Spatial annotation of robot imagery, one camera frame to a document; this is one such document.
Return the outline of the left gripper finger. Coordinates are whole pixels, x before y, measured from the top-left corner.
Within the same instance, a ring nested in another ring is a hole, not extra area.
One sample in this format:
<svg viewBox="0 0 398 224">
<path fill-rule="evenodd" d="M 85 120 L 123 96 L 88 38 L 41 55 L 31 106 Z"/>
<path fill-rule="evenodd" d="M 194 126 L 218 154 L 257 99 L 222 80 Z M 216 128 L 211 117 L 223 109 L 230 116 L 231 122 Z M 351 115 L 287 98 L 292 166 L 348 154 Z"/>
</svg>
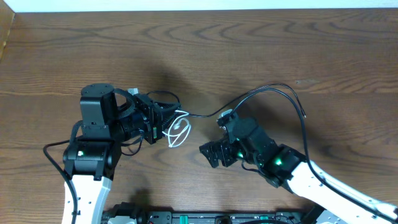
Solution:
<svg viewBox="0 0 398 224">
<path fill-rule="evenodd" d="M 166 136 L 169 128 L 171 127 L 173 121 L 179 116 L 180 112 L 174 112 L 170 116 L 166 117 L 162 122 L 162 134 Z"/>
<path fill-rule="evenodd" d="M 181 103 L 179 102 L 161 102 L 158 101 L 155 103 L 159 108 L 160 113 L 174 113 L 176 110 L 181 108 Z"/>
</svg>

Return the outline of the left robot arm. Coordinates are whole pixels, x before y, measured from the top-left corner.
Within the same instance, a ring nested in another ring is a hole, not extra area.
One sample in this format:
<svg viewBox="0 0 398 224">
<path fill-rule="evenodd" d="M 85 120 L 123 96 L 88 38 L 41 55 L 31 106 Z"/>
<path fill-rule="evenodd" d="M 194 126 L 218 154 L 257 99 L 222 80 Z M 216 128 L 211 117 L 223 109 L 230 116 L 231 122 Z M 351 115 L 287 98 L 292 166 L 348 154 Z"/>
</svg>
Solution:
<svg viewBox="0 0 398 224">
<path fill-rule="evenodd" d="M 82 119 L 63 153 L 63 223 L 100 223 L 122 147 L 154 144 L 177 117 L 179 102 L 160 102 L 133 89 L 95 83 L 81 90 Z"/>
</svg>

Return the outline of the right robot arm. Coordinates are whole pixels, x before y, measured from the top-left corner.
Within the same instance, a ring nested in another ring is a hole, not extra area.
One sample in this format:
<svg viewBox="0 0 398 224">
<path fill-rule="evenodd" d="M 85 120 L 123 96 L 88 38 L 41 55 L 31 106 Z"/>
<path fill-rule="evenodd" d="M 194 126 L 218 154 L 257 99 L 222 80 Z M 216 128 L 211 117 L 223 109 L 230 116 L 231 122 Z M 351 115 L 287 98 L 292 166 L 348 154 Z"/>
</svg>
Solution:
<svg viewBox="0 0 398 224">
<path fill-rule="evenodd" d="M 309 199 L 346 223 L 397 223 L 397 206 L 376 200 L 344 184 L 305 155 L 277 144 L 253 118 L 220 118 L 225 134 L 200 146 L 213 168 L 237 161 L 255 165 L 256 172 L 275 188 Z"/>
</svg>

